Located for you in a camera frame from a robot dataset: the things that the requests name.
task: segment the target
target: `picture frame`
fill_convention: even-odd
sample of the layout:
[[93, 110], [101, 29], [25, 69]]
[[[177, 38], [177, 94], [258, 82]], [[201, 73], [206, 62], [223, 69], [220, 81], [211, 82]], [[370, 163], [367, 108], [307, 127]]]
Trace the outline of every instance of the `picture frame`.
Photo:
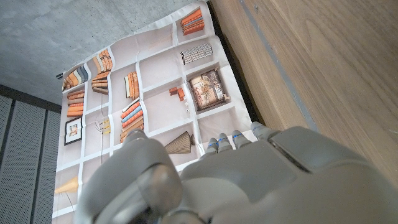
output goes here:
[[223, 85], [217, 70], [218, 68], [214, 68], [188, 81], [197, 111], [225, 102]]
[[65, 123], [64, 146], [80, 141], [82, 138], [82, 122], [81, 116]]

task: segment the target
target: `wooden wall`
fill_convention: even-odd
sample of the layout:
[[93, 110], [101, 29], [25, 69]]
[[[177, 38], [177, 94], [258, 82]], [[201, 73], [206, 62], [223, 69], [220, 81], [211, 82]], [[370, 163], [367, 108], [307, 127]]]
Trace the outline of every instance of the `wooden wall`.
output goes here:
[[211, 3], [268, 127], [308, 127], [298, 96], [320, 133], [368, 158], [398, 187], [397, 1]]

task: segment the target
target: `stack of books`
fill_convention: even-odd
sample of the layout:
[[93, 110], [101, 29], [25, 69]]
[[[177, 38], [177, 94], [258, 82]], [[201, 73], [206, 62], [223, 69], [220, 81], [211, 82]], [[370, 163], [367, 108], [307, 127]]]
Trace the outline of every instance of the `stack of books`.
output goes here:
[[124, 77], [124, 84], [126, 84], [126, 98], [135, 100], [139, 97], [139, 86], [136, 72], [130, 72], [128, 76]]
[[88, 74], [82, 65], [69, 74], [62, 83], [62, 91], [68, 90], [74, 86], [84, 83], [88, 80]]
[[184, 35], [192, 34], [205, 28], [200, 8], [181, 20], [181, 28]]
[[198, 59], [204, 58], [213, 54], [213, 48], [210, 44], [202, 44], [188, 50], [180, 52], [182, 56], [182, 64], [190, 63]]
[[68, 94], [68, 118], [83, 115], [83, 102], [85, 97], [85, 90], [74, 91]]
[[97, 76], [91, 82], [91, 87], [94, 92], [108, 94], [108, 80], [107, 77], [112, 69], [112, 59], [107, 49], [99, 53], [93, 58], [97, 68]]
[[122, 119], [122, 133], [120, 134], [120, 143], [123, 143], [127, 134], [133, 129], [139, 128], [144, 130], [144, 112], [139, 103], [139, 97], [136, 98], [129, 106], [123, 109], [120, 116]]

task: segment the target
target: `perforated metal panel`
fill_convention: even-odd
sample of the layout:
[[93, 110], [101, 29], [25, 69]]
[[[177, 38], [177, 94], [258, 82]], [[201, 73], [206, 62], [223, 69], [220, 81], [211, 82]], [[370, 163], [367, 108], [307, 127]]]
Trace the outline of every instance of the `perforated metal panel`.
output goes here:
[[12, 99], [0, 96], [0, 145], [4, 137], [4, 131], [6, 130], [11, 103]]
[[45, 110], [16, 102], [0, 168], [0, 223], [29, 223]]
[[60, 118], [60, 114], [51, 111], [47, 115], [33, 223], [51, 223], [52, 220]]

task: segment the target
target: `concrete ceiling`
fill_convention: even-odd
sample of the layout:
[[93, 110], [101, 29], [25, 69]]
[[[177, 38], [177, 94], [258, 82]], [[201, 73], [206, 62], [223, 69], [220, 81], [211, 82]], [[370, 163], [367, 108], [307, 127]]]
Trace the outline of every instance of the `concrete ceiling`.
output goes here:
[[195, 0], [4, 0], [0, 84], [61, 105], [55, 76]]

